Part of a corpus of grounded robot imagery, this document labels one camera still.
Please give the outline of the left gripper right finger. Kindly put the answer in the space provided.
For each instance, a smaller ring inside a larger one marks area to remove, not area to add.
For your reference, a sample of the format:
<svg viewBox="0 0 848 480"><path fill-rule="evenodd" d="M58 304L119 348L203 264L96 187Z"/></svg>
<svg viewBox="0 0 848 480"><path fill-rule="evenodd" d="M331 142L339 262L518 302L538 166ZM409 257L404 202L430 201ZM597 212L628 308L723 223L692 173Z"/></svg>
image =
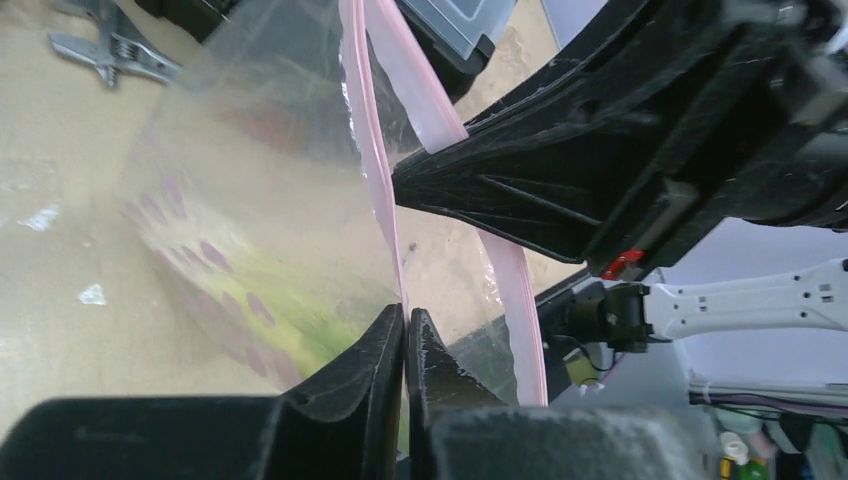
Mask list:
<svg viewBox="0 0 848 480"><path fill-rule="evenodd" d="M704 479L692 436L655 407L502 403L413 309L406 380L413 479Z"/></svg>

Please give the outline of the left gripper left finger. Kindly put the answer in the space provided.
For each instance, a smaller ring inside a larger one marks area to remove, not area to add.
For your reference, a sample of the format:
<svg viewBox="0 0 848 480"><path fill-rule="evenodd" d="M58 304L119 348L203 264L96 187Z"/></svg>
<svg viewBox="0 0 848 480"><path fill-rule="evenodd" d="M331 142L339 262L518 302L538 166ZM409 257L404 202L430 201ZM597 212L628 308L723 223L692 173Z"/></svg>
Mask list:
<svg viewBox="0 0 848 480"><path fill-rule="evenodd" d="M62 398L1 446L5 479L390 479L405 323L389 305L277 396Z"/></svg>

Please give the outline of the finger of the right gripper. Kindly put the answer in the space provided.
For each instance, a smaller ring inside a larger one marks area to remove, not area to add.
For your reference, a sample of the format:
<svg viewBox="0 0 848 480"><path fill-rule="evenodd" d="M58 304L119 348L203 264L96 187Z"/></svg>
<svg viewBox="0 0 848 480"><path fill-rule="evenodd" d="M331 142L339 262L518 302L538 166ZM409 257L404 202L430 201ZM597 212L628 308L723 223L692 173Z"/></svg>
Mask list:
<svg viewBox="0 0 848 480"><path fill-rule="evenodd" d="M719 61L719 1L611 1L548 64L479 114L466 140L401 161L400 206L550 258L603 262L677 122Z"/></svg>

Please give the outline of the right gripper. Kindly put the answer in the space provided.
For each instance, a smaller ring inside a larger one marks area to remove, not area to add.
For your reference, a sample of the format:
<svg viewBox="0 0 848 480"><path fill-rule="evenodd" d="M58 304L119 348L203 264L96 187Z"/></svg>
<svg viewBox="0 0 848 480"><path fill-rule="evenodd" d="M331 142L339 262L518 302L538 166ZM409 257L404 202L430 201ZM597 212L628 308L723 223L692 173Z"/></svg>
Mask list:
<svg viewBox="0 0 848 480"><path fill-rule="evenodd" d="M582 33L597 119L634 133L584 260L636 279L722 221L847 229L843 1L608 1Z"/></svg>

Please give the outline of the clear zip top bag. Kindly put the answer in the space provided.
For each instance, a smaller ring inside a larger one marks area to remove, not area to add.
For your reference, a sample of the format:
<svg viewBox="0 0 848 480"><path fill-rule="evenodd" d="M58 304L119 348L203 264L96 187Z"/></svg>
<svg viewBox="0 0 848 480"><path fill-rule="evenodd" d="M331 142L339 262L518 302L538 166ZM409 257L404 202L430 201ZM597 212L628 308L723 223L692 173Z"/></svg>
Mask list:
<svg viewBox="0 0 848 480"><path fill-rule="evenodd" d="M379 300L373 319L426 309L464 370L508 403L544 405L522 248L396 201L401 159L466 136L393 2L246 1L143 129L125 212L184 311L280 390L306 377L208 288L237 255L356 282Z"/></svg>

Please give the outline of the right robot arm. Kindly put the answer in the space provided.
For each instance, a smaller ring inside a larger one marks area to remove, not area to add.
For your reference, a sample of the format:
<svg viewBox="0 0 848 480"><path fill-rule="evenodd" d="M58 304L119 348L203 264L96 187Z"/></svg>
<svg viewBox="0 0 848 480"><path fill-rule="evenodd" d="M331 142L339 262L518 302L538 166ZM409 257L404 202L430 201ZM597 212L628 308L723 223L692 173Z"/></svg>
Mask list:
<svg viewBox="0 0 848 480"><path fill-rule="evenodd" d="M564 263L537 303L555 347L847 326L847 262L695 286L645 277L721 221L847 228L843 1L610 1L467 139L393 172L400 206Z"/></svg>

